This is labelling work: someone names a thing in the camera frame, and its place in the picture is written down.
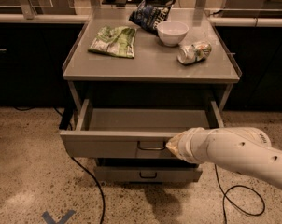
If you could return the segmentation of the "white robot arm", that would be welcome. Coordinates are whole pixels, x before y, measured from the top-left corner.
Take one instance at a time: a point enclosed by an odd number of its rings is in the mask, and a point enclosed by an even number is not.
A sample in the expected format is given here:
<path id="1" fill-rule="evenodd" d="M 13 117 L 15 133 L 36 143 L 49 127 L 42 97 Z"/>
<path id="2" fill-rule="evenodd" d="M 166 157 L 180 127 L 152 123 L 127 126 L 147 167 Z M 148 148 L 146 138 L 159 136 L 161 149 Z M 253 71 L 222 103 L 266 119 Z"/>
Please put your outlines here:
<path id="1" fill-rule="evenodd" d="M 282 150 L 253 127 L 191 128 L 172 137 L 166 147 L 188 163 L 211 162 L 282 190 Z"/>

